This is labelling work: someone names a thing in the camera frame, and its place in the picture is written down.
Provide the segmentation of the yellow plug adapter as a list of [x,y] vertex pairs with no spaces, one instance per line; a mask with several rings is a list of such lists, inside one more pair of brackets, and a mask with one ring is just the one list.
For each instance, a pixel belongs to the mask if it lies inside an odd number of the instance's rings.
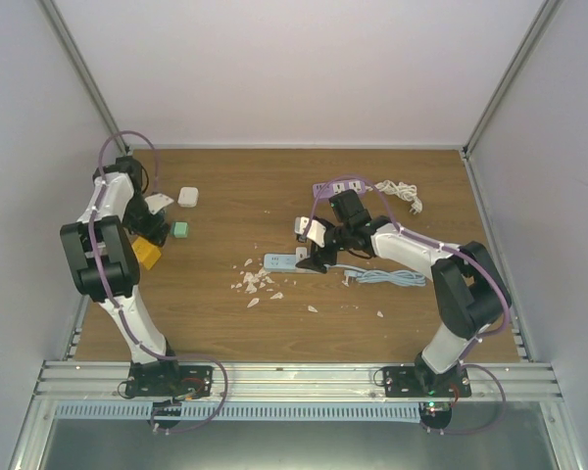
[[159,247],[142,237],[136,237],[131,247],[138,262],[147,270],[152,269],[162,256]]

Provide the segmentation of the green plug adapter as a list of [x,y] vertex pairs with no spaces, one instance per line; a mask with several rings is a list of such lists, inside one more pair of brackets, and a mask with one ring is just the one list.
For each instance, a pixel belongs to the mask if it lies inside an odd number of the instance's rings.
[[184,221],[176,221],[171,226],[171,235],[176,239],[185,239],[189,235],[189,224]]

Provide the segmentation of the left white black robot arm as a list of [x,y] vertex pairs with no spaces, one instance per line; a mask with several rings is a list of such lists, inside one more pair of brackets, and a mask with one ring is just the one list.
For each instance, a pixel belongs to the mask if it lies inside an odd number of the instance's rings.
[[160,249],[171,230],[165,209],[172,198],[160,193],[146,197],[145,175],[145,168],[133,157],[120,157],[96,169],[86,210],[60,229],[76,289],[109,314],[137,364],[173,356],[142,299],[139,261],[129,241],[134,235]]

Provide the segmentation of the purple power strip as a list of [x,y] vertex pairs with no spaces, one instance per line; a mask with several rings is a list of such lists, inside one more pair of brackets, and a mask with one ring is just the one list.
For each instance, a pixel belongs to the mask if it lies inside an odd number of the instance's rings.
[[312,189],[315,199],[328,200],[331,197],[347,190],[353,190],[359,196],[363,196],[363,194],[366,192],[366,185],[361,179],[351,178],[340,179],[331,183],[316,183],[313,185]]

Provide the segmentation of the white usb charger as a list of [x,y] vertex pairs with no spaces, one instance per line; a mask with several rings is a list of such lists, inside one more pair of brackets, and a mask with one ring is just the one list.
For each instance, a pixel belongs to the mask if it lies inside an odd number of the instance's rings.
[[308,257],[308,250],[306,247],[297,247],[295,250],[296,261],[300,262]]

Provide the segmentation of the white cube adapter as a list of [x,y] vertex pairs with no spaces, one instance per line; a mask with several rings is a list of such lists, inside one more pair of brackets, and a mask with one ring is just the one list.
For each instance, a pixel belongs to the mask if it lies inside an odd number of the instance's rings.
[[183,208],[195,208],[199,200],[199,190],[196,187],[181,187],[177,197],[177,203]]

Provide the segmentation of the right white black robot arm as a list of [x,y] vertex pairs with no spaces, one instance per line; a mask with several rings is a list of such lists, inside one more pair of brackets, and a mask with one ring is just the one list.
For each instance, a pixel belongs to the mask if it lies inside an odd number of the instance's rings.
[[329,199],[337,222],[314,214],[295,219],[294,233],[311,243],[297,266],[325,273],[340,252],[361,252],[397,262],[430,280],[441,325],[416,356],[415,385],[435,397],[459,374],[474,345],[505,330],[511,295],[484,245],[445,243],[399,224],[393,215],[373,217],[353,190]]

